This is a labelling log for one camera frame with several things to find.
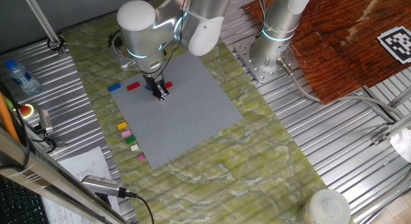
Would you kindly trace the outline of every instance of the pink lego brick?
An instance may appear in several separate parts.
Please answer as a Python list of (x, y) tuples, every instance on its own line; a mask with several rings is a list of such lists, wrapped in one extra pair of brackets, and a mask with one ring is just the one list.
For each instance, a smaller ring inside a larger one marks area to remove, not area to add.
[(121, 133), (122, 137), (128, 137), (131, 135), (131, 131), (130, 130), (125, 130), (124, 132)]

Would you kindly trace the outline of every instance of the water bottle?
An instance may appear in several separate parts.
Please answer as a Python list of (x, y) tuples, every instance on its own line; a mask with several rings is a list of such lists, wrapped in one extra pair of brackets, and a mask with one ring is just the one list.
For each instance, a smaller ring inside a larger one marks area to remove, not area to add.
[(21, 89), (29, 96), (40, 93), (41, 88), (38, 81), (27, 71), (26, 66), (16, 63), (14, 60), (7, 60), (5, 63), (8, 76), (20, 85)]

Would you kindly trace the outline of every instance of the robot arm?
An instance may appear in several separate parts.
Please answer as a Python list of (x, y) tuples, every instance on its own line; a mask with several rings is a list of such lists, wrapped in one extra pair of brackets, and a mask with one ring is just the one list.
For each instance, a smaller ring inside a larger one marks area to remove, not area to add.
[[(269, 5), (264, 35), (256, 37), (250, 48), (250, 57), (256, 67), (268, 70), (277, 68), (276, 60), (288, 50), (308, 1), (274, 0)], [(129, 64), (140, 69), (153, 96), (164, 100), (168, 95), (162, 77), (164, 47), (175, 39), (195, 56), (210, 52), (218, 42), (230, 2), (166, 0), (156, 9), (144, 1), (128, 2), (118, 10), (120, 32), (109, 40), (109, 48), (124, 70)], [(122, 45), (120, 34), (131, 58), (123, 56), (119, 50)]]
[(128, 64), (140, 69), (153, 96), (164, 100), (168, 95), (161, 74), (164, 48), (175, 39), (195, 56), (210, 52), (218, 42), (230, 1), (166, 0), (156, 9), (144, 1), (127, 2), (118, 10), (117, 22), (131, 58), (119, 51), (120, 33), (109, 41), (109, 48), (123, 69)]

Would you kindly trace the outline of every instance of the plastic container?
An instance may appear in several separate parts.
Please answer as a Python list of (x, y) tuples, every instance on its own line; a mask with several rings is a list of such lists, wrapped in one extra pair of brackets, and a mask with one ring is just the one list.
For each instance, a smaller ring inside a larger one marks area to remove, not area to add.
[(13, 79), (16, 84), (20, 85), (21, 89), (27, 95), (33, 96), (40, 93), (40, 84), (31, 76), (30, 72), (27, 71), (26, 66), (14, 60), (7, 60), (5, 66), (8, 76)]
[(317, 191), (299, 211), (303, 224), (348, 224), (351, 210), (347, 200), (332, 189)]

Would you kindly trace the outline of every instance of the grey lego baseplate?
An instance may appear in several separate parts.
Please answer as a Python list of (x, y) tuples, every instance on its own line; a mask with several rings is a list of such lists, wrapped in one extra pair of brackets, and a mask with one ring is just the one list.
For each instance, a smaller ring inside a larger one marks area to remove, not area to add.
[[(243, 119), (197, 57), (172, 58), (163, 75), (173, 83), (164, 101), (155, 101), (142, 74), (111, 92), (153, 169)], [(135, 82), (140, 87), (127, 91)]]

